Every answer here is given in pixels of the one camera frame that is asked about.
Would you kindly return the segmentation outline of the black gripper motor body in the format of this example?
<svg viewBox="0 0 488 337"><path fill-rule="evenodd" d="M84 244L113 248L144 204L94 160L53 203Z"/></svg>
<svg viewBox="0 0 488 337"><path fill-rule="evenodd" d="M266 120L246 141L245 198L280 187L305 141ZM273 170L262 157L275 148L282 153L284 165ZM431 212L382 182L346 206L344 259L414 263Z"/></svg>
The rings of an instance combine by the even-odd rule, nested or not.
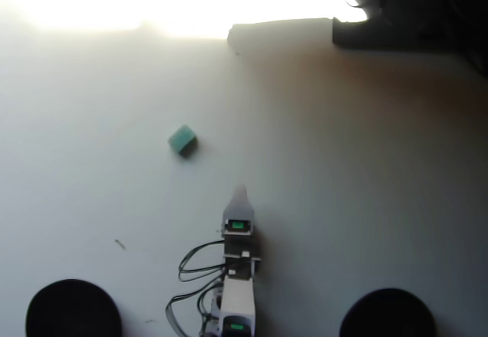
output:
<svg viewBox="0 0 488 337"><path fill-rule="evenodd" d="M261 246L251 220L225 219L222 228L226 258L260 258Z"/></svg>

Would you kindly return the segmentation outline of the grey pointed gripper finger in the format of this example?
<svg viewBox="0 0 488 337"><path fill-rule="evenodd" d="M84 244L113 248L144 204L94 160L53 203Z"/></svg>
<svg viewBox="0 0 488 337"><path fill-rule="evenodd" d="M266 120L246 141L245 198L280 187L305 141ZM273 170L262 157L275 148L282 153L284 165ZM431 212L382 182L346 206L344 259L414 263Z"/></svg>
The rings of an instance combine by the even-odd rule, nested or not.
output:
<svg viewBox="0 0 488 337"><path fill-rule="evenodd" d="M254 208L249 201L245 186L239 186L223 212L225 220L253 220Z"/></svg>

